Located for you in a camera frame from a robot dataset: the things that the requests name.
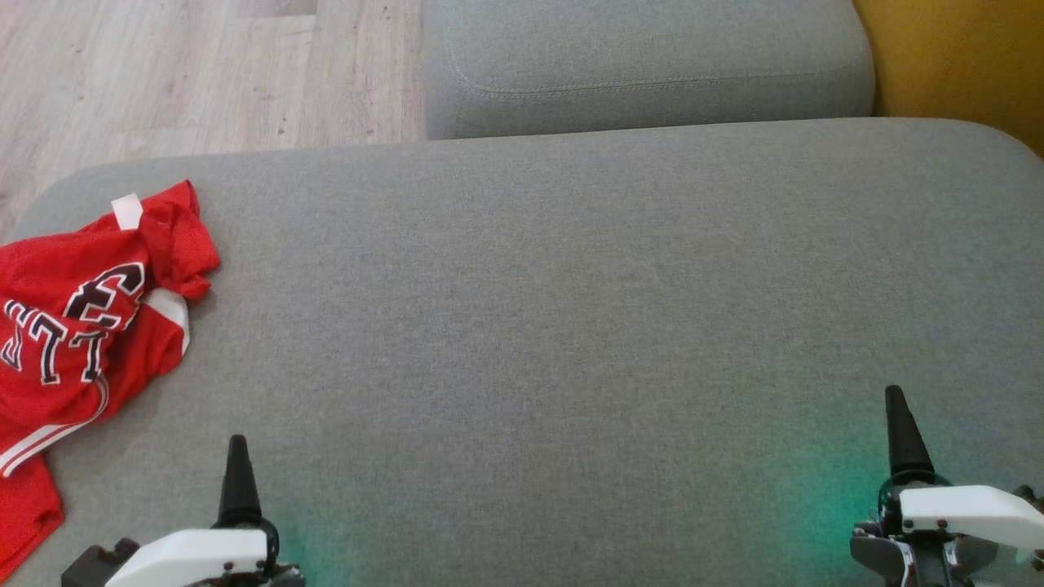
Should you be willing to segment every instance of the red jersey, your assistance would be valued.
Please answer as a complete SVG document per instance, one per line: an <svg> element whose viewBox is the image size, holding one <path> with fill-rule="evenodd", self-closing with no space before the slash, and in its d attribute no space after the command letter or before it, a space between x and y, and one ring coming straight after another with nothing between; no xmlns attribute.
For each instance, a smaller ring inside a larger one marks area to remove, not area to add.
<svg viewBox="0 0 1044 587"><path fill-rule="evenodd" d="M114 207L0 248L0 581L62 521L40 451L181 362L218 264L188 182Z"/></svg>

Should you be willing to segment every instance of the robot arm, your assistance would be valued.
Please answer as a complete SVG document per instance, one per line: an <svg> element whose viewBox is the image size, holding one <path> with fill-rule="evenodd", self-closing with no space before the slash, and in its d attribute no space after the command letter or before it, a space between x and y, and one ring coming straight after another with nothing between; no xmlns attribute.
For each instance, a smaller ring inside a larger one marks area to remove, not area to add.
<svg viewBox="0 0 1044 587"><path fill-rule="evenodd" d="M88 548L62 574L62 587L304 587L295 565L280 565L279 533L261 515L246 439L232 437L218 519L139 546Z"/></svg>
<svg viewBox="0 0 1044 587"><path fill-rule="evenodd" d="M973 587L969 576L993 562L997 544L1035 553L1034 568L1044 568L1044 500L1026 486L953 487L935 473L903 391L892 385L885 398L892 477L879 517L855 525L852 557L888 587Z"/></svg>

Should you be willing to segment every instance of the white stripe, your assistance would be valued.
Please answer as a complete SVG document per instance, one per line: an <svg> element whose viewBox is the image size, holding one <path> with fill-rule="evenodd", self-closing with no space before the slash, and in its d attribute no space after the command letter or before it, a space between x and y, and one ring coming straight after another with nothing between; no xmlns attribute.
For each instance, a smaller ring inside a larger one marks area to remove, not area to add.
<svg viewBox="0 0 1044 587"><path fill-rule="evenodd" d="M105 407L109 405L109 381L105 379L104 374L98 376L95 384L97 385L98 394L101 397L98 402L98 408L94 412L94 414L87 420L76 424L48 424L46 426L41 426L37 429L37 431L25 437L25 439L21 442L7 449L6 452L0 454L0 467L3 467L4 477L9 477L19 465L25 463L29 460L29 457L33 456L41 450L75 432L101 416L101 414L105 410Z"/></svg>
<svg viewBox="0 0 1044 587"><path fill-rule="evenodd" d="M141 303L182 329L182 355L185 355L185 349L189 348L189 306L185 298L169 289L157 288L149 291Z"/></svg>

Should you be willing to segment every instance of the seam stitching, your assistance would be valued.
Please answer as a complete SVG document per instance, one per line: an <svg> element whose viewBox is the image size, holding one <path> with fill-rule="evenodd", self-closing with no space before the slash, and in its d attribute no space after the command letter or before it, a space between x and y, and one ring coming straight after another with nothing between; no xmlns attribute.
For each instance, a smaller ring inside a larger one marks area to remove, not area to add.
<svg viewBox="0 0 1044 587"><path fill-rule="evenodd" d="M601 81L597 84L578 84L574 86L547 86L543 88L533 89L513 89L513 88L489 88L480 86L470 79L460 71L457 65L456 54L453 49L453 45L447 42L447 29L449 26L442 27L442 38L443 46L446 48L446 61L450 66L450 71L453 77L457 79L466 89L479 93L488 94L494 97L501 98L513 98L513 97L541 97L543 95L585 95L585 94L600 94L610 92L631 92L636 90L655 90L660 87L670 87L670 88L684 88L689 86L714 86L718 84L728 83L753 83L759 80L770 80L779 79L785 77L815 77L825 76L833 73L839 73L846 69L853 68L859 65L861 57L865 55L865 47L859 50L859 54L848 64L833 69L828 69L825 71L794 71L794 72L784 72L775 73L770 75L737 75L733 77L666 77L663 79L634 79L634 80L623 80L623 81Z"/></svg>

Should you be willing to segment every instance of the white tag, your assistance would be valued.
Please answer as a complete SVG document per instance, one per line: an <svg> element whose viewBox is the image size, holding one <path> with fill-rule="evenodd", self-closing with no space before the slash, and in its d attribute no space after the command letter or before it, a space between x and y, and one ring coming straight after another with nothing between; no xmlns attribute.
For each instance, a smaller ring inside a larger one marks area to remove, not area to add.
<svg viewBox="0 0 1044 587"><path fill-rule="evenodd" d="M132 193L130 195L124 195L119 199L114 199L113 212L116 212L116 224L120 226L120 230L138 230L138 222L141 221L142 208L141 201L138 199L137 193Z"/></svg>

